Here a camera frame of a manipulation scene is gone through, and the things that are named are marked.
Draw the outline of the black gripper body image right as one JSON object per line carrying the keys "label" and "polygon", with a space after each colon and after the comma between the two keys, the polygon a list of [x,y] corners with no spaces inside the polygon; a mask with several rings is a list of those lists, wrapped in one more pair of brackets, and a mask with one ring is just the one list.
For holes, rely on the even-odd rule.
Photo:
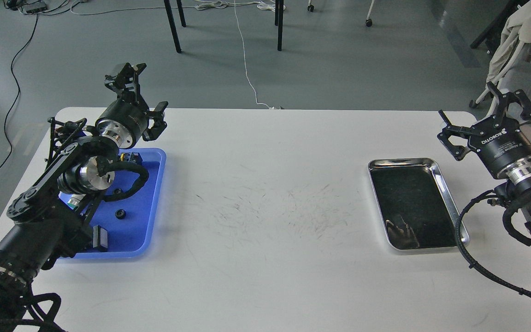
{"label": "black gripper body image right", "polygon": [[531,142],[519,129],[519,122],[505,117],[495,127],[495,119],[489,117],[474,124],[482,136],[473,137],[473,151],[495,179],[503,179],[504,168],[521,159],[531,159]]}

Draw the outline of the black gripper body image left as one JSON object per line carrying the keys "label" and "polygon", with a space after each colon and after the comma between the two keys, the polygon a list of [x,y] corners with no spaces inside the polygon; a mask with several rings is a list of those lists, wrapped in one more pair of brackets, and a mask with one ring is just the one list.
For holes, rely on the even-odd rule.
{"label": "black gripper body image left", "polygon": [[148,111],[146,104],[133,105],[116,99],[96,120],[95,128],[102,136],[115,141],[120,149],[129,149],[147,128],[149,120],[145,113]]}

